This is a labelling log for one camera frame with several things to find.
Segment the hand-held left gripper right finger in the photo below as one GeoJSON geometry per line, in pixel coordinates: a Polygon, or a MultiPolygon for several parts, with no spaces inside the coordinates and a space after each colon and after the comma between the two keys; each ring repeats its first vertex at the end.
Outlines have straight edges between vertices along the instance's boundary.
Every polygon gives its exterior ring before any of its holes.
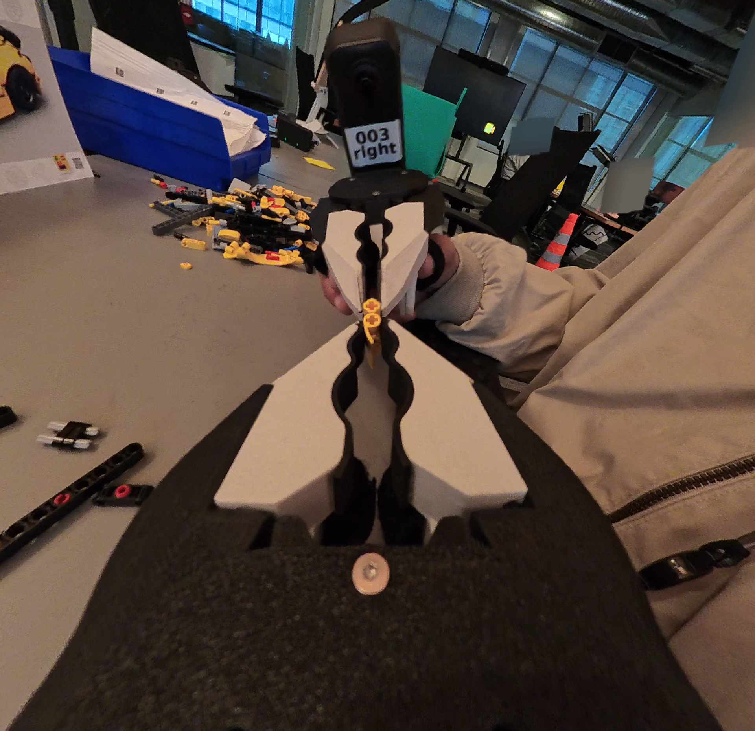
{"type": "Polygon", "coordinates": [[[382,478],[387,545],[422,545],[443,518],[520,504],[528,489],[472,378],[394,321],[382,326],[396,406],[382,478]]]}

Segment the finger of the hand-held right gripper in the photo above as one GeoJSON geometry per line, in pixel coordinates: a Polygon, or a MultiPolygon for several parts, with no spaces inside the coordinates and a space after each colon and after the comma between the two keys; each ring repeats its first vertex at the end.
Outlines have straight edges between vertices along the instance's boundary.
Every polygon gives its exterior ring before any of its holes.
{"type": "Polygon", "coordinates": [[[405,202],[386,209],[390,233],[383,237],[380,267],[380,301],[386,318],[395,308],[414,311],[418,272],[428,255],[429,234],[424,228],[424,203],[405,202]]]}
{"type": "Polygon", "coordinates": [[[356,211],[336,211],[328,215],[323,253],[331,279],[351,311],[363,315],[365,283],[363,265],[357,258],[362,248],[356,236],[365,215],[356,211]]]}

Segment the yellow beam assembly with pins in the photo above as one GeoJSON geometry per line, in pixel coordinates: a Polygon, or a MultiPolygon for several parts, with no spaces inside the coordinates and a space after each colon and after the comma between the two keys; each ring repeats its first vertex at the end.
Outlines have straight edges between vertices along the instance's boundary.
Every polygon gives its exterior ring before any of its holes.
{"type": "Polygon", "coordinates": [[[369,367],[374,370],[377,358],[381,355],[381,302],[375,298],[363,302],[363,331],[365,335],[365,355],[369,367]]]}

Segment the pile of toy bricks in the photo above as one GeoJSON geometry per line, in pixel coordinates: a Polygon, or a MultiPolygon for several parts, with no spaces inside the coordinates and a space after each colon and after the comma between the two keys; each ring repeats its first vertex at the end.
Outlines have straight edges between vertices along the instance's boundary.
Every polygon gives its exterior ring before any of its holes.
{"type": "Polygon", "coordinates": [[[150,205],[166,217],[152,228],[155,236],[171,235],[184,248],[212,249],[224,259],[315,272],[319,241],[310,225],[314,199],[237,179],[229,191],[170,185],[156,174],[150,181],[165,192],[150,205]]]}

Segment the wooden desk lamp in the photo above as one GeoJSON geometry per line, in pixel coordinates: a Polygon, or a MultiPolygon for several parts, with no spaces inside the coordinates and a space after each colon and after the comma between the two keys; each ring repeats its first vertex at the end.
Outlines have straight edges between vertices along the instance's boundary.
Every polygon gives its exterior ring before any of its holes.
{"type": "MultiPolygon", "coordinates": [[[[369,13],[373,9],[384,5],[389,0],[361,0],[350,7],[338,20],[334,28],[352,23],[360,16],[369,13]]],[[[310,152],[312,148],[319,143],[317,136],[327,133],[322,125],[321,114],[326,112],[328,107],[328,72],[326,69],[325,57],[322,57],[322,64],[317,73],[316,79],[311,83],[316,92],[316,96],[311,105],[309,113],[304,121],[296,120],[299,133],[304,134],[304,143],[296,145],[303,152],[310,152]]]]}

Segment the grey desk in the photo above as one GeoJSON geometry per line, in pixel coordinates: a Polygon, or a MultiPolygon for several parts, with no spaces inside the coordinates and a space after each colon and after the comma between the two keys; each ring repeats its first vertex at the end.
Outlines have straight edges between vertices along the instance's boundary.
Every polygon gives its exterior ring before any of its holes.
{"type": "Polygon", "coordinates": [[[150,173],[103,156],[96,177],[2,196],[2,529],[128,443],[158,484],[205,434],[349,323],[316,275],[154,237],[150,173]],[[191,263],[191,270],[180,268],[191,263]],[[88,450],[36,441],[100,429],[88,450]]]}

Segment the black device green light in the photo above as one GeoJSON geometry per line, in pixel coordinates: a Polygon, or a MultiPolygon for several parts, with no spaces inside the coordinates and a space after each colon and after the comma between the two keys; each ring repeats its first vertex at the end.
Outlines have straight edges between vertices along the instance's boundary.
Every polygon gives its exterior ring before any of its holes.
{"type": "Polygon", "coordinates": [[[314,146],[314,133],[305,125],[282,112],[276,118],[276,131],[278,141],[304,152],[310,152],[314,146]]]}

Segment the gridded glass window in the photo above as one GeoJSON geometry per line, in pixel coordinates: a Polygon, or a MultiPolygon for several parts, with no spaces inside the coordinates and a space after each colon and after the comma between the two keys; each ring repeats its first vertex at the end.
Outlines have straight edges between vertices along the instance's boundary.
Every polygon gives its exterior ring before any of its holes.
{"type": "Polygon", "coordinates": [[[192,0],[192,6],[231,28],[254,31],[282,46],[291,44],[295,0],[192,0]]]}

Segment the orange traffic cone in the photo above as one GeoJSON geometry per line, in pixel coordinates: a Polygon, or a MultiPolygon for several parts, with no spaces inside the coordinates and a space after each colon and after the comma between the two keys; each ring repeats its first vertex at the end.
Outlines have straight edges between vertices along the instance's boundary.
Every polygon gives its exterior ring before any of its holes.
{"type": "Polygon", "coordinates": [[[553,272],[557,270],[564,258],[567,251],[571,236],[573,234],[575,224],[578,221],[578,213],[570,213],[566,220],[563,222],[560,230],[549,243],[543,255],[535,263],[536,267],[553,272]]]}

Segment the grey black axle connector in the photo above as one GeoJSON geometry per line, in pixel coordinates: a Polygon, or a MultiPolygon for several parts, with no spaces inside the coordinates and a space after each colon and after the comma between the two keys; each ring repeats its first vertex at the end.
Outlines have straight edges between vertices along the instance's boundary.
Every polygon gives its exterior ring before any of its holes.
{"type": "Polygon", "coordinates": [[[49,422],[47,432],[37,436],[36,441],[45,446],[67,450],[88,450],[92,440],[100,435],[100,429],[80,421],[49,422]]]}

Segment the blue plastic bin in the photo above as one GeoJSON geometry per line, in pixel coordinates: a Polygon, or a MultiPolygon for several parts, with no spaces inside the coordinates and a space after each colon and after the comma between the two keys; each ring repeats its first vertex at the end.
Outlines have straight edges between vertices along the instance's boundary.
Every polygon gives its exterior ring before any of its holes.
{"type": "Polygon", "coordinates": [[[267,117],[263,143],[229,156],[221,123],[90,71],[90,56],[48,47],[58,86],[82,148],[213,191],[248,181],[270,161],[267,117]]]}

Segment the black standing panel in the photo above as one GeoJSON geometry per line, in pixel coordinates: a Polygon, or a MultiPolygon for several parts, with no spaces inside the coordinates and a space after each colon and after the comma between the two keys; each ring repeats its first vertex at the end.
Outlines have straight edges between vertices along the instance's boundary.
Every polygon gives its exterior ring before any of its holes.
{"type": "Polygon", "coordinates": [[[88,0],[97,27],[174,70],[199,70],[179,0],[88,0]]]}

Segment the black jacket zipper pull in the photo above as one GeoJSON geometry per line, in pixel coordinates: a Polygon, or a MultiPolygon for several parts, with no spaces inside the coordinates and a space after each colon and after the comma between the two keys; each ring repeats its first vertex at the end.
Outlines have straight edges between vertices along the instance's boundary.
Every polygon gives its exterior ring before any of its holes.
{"type": "Polygon", "coordinates": [[[709,542],[643,567],[638,576],[647,591],[662,591],[693,582],[715,571],[740,565],[753,552],[753,536],[709,542]]]}

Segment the white booklet yellow car picture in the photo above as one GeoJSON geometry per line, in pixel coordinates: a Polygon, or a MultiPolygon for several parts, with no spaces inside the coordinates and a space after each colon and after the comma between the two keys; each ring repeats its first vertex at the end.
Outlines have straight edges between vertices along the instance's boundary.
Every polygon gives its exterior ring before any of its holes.
{"type": "Polygon", "coordinates": [[[1,194],[91,178],[35,0],[1,0],[1,24],[1,194]]]}

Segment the silver ventilation duct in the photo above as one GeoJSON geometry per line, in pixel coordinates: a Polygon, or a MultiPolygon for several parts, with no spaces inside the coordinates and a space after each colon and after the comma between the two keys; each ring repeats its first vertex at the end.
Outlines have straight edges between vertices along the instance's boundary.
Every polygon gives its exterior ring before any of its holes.
{"type": "Polygon", "coordinates": [[[753,20],[753,0],[540,1],[648,46],[711,64],[716,63],[712,57],[741,47],[753,20]]]}

